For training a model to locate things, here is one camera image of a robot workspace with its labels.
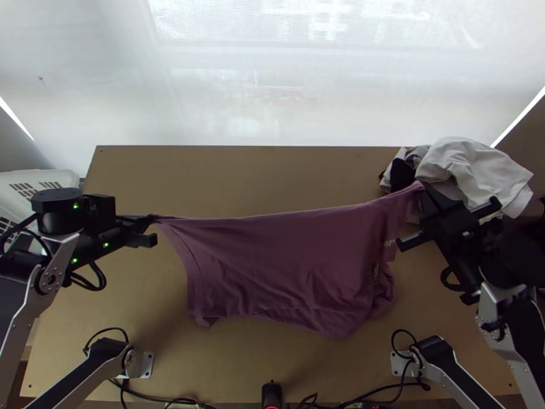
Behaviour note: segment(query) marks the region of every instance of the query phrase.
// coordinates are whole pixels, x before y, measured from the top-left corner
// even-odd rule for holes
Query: silver metal arm
[[[508,290],[483,282],[476,322],[490,348],[504,358],[531,409],[545,409],[545,324],[535,288]]]
[[[409,350],[390,353],[392,373],[417,378],[422,376],[439,383],[464,409],[504,409],[456,360],[454,349],[441,337],[434,335],[417,342]]]
[[[0,329],[0,409],[5,408],[32,324],[55,299],[78,237],[78,233],[61,238],[43,237],[47,244],[57,248],[45,266],[31,264],[37,258],[43,261],[43,257],[29,254],[28,269],[0,269],[3,314]],[[3,262],[4,267],[9,266],[9,260]]]
[[[138,354],[128,342],[97,340],[85,361],[34,399],[26,409],[73,409],[103,381],[111,378],[149,378],[153,355]]]

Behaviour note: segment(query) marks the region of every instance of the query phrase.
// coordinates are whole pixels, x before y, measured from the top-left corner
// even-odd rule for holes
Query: mauve shirt
[[[342,338],[392,303],[395,238],[418,210],[415,182],[353,206],[232,219],[157,216],[187,272],[201,327],[258,317]]]

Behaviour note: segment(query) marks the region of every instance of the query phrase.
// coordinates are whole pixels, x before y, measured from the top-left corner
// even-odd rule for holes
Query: pile of clothes
[[[472,208],[496,196],[501,213],[518,217],[532,198],[533,173],[504,152],[466,138],[442,138],[433,145],[401,148],[380,175],[380,187],[397,192],[414,181],[427,182]]]

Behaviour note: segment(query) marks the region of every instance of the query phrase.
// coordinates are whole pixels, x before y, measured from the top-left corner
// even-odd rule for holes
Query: metal bracket
[[[400,351],[399,353],[407,357],[414,357],[414,353],[408,350]],[[394,351],[390,352],[390,366],[392,367],[393,376],[401,376],[406,364],[407,359],[400,357]],[[408,376],[409,378],[417,378],[419,374],[420,370],[418,369],[418,366],[414,362],[411,362],[407,368],[407,372],[405,372],[405,376]]]
[[[130,350],[125,357],[124,364],[125,373],[116,376],[116,379],[147,379],[151,376],[153,370],[153,353],[138,354],[134,350]]]

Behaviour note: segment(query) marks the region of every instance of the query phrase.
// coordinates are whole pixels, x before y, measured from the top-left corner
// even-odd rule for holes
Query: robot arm
[[[487,229],[493,229],[482,226],[480,219],[500,210],[496,198],[468,210],[461,201],[443,196],[430,185],[425,188],[420,193],[422,230],[397,239],[399,249],[404,252],[434,240],[449,264],[441,274],[443,284],[462,292],[464,304],[478,303],[476,323],[487,344],[507,361],[528,408],[545,409],[545,324],[535,302],[540,274],[508,268],[502,253],[509,250],[498,250],[493,241],[487,241]],[[451,272],[459,284],[448,283]],[[453,349],[442,338],[428,338],[410,350],[415,361],[422,362],[411,369],[412,373],[420,370],[423,376],[448,387],[462,407],[501,407],[494,406],[499,404],[491,403],[491,396],[458,365]]]
[[[37,236],[46,254],[28,252],[18,244],[28,245],[26,240],[17,240],[0,254],[0,409],[5,407],[32,324],[51,305],[60,287],[78,284],[101,290],[106,278],[95,264],[98,258],[123,246],[157,244],[156,234],[143,234],[152,217],[117,216],[112,196],[84,196],[76,188],[43,190],[32,198],[32,207],[36,214],[13,230],[22,230],[36,219]],[[7,234],[0,241],[1,249]],[[97,273],[98,286],[74,272],[86,264]],[[128,340],[101,338],[81,365],[29,407],[75,408],[75,402],[81,402],[103,380],[119,375],[148,378],[152,362],[152,354],[138,354]]]

